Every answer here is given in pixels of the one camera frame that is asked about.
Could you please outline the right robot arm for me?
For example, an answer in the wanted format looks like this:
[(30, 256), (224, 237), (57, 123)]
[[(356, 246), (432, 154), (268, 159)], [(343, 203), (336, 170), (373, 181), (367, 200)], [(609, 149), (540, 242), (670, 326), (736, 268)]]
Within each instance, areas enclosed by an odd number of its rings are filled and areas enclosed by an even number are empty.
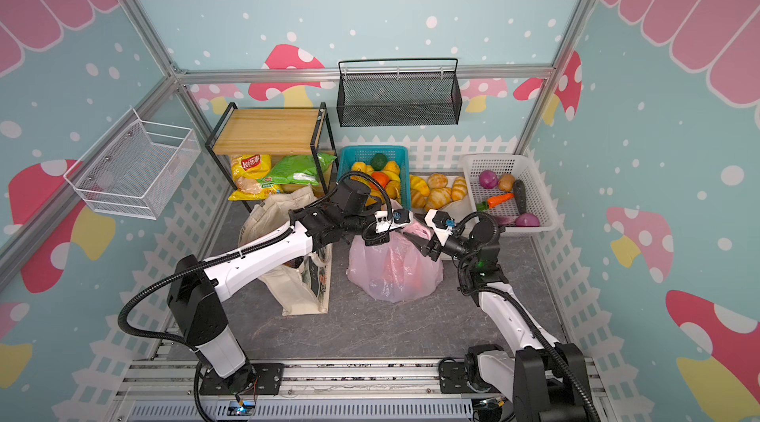
[(512, 404), (517, 421), (599, 421), (581, 350), (564, 344), (520, 303), (499, 265), (501, 228), (482, 211), (459, 222), (444, 211), (425, 218), (431, 238), (413, 237), (433, 260), (445, 255), (456, 267), (458, 289), (496, 324), (509, 352), (488, 345), (467, 356), (471, 386), (491, 386)]

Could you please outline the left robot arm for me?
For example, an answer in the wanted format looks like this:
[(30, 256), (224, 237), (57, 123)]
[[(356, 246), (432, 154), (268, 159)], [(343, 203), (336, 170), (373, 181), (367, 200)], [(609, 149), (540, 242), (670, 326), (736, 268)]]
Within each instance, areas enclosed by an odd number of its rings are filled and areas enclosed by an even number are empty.
[[(249, 378), (253, 369), (233, 335), (224, 301), (276, 267), (313, 254), (348, 234), (375, 246), (388, 242), (391, 232), (411, 225), (412, 212), (394, 208), (387, 194), (380, 202), (366, 203), (377, 185), (367, 174), (348, 172), (336, 188), (289, 211), (286, 223), (264, 237), (204, 261), (193, 255), (184, 258), (172, 275), (149, 285), (124, 305), (118, 316), (119, 328), (140, 338), (172, 338), (219, 378)], [(134, 327), (129, 321), (132, 310), (163, 287), (169, 289), (167, 305), (181, 331), (173, 337)]]

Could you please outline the pink plastic grocery bag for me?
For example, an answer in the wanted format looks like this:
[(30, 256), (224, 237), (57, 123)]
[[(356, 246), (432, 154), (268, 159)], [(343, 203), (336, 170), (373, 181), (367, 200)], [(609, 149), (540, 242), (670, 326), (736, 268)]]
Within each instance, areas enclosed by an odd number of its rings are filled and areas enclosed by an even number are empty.
[(433, 232), (414, 219), (402, 231), (391, 232), (385, 244), (367, 246), (361, 236), (354, 236), (348, 279), (376, 300), (400, 302), (431, 295), (443, 282), (443, 264), (422, 255), (409, 237), (427, 243)]

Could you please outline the beige canvas tote bag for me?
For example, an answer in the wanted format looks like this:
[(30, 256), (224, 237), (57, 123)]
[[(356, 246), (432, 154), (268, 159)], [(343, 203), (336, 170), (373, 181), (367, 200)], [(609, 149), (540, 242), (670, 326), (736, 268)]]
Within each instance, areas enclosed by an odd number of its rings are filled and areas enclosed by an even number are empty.
[[(241, 228), (239, 245), (261, 239), (288, 221), (290, 210), (305, 207), (317, 198), (310, 186), (290, 194), (273, 194), (256, 205)], [(284, 316), (329, 312), (333, 246), (300, 257), (264, 274), (265, 283), (283, 308)]]

